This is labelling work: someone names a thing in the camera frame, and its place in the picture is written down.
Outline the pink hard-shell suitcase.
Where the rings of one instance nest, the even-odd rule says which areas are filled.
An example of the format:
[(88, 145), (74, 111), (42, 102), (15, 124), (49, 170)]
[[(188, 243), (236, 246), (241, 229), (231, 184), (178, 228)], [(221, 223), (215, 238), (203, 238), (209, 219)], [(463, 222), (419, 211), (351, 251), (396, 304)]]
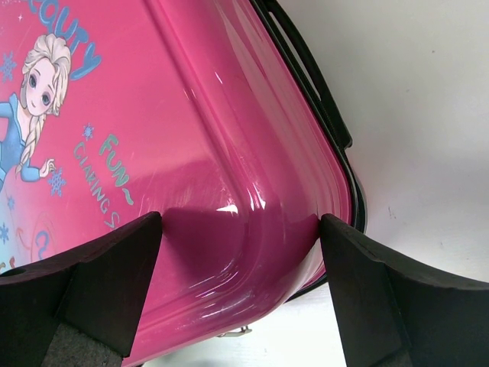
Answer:
[(351, 143), (276, 1), (1, 3), (1, 270), (159, 212), (126, 365), (324, 284), (320, 217), (366, 222)]

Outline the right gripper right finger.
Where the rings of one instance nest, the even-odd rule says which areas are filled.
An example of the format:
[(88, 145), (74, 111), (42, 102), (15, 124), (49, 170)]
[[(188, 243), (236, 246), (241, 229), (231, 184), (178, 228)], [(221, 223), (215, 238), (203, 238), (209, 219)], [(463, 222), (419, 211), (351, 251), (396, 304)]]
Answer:
[(486, 366), (488, 284), (423, 264), (326, 214), (329, 289), (349, 366)]

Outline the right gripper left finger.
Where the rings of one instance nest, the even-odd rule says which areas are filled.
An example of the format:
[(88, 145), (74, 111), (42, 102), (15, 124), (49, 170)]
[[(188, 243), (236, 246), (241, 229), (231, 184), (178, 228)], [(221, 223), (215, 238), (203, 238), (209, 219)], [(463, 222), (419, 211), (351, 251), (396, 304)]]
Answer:
[(1, 275), (3, 366), (120, 366), (162, 238), (151, 212), (102, 237)]

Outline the silver zipper pull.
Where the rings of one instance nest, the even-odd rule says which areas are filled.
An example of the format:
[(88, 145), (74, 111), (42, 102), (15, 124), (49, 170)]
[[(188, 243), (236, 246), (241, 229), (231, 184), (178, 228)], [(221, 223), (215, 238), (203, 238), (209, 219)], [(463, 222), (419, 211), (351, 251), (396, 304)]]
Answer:
[(217, 337), (218, 338), (235, 338), (235, 337), (241, 337), (241, 336), (247, 335), (251, 332), (252, 332), (252, 329), (248, 325), (246, 325), (246, 326), (242, 326), (236, 330), (230, 330), (228, 332), (221, 333), (221, 334), (217, 335)]

